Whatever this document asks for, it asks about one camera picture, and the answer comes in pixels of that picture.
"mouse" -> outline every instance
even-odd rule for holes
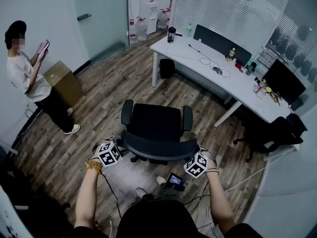
[[[219,69],[218,67],[214,67],[212,68],[215,72],[217,72],[217,74],[222,75],[222,70]]]

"sneaker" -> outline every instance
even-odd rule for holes
[[[69,109],[67,110],[67,115],[70,116],[72,113],[73,113],[73,109],[72,109],[72,108],[69,108]]]
[[[79,131],[80,129],[80,125],[79,124],[74,124],[74,127],[73,129],[70,131],[70,132],[64,132],[65,135],[69,135],[69,134],[74,134],[76,133],[77,131]]]
[[[162,183],[166,183],[166,180],[163,177],[157,176],[155,178],[155,180],[157,181],[158,185],[161,185]]]
[[[142,189],[142,188],[136,188],[135,193],[141,199],[143,198],[144,195],[147,194],[147,192],[144,189]]]

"door handle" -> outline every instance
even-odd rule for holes
[[[84,20],[84,19],[86,19],[86,18],[89,18],[89,17],[91,17],[92,15],[90,14],[90,13],[85,13],[85,14],[83,14],[83,15],[80,15],[80,16],[78,16],[77,17],[77,20],[78,21],[82,21],[82,20]]]

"black hair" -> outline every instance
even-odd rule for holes
[[[5,44],[7,49],[12,48],[12,40],[24,37],[26,32],[26,23],[24,21],[18,20],[13,22],[9,29],[5,32]]]

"cardboard box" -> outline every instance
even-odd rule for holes
[[[74,106],[83,96],[78,80],[62,61],[55,63],[44,77],[67,107]]]

